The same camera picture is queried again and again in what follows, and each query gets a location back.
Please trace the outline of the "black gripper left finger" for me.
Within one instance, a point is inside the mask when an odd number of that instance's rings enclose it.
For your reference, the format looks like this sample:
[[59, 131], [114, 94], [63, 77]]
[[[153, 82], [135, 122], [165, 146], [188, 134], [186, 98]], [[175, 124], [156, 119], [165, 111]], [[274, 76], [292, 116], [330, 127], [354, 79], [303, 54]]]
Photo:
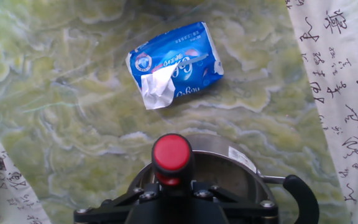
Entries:
[[161, 186], [159, 183], [147, 184], [144, 188], [135, 187], [114, 200], [104, 200], [97, 208], [89, 207], [75, 210], [73, 212], [73, 223], [125, 223], [133, 208], [142, 203], [157, 200], [160, 194]]

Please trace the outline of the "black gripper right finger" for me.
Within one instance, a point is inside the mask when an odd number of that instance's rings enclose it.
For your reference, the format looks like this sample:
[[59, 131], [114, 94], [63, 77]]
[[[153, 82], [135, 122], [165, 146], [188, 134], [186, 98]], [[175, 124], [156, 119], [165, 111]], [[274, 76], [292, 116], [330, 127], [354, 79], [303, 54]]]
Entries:
[[191, 183], [193, 198], [217, 206], [227, 223], [278, 224], [278, 205], [266, 193], [255, 199], [241, 197], [218, 185]]

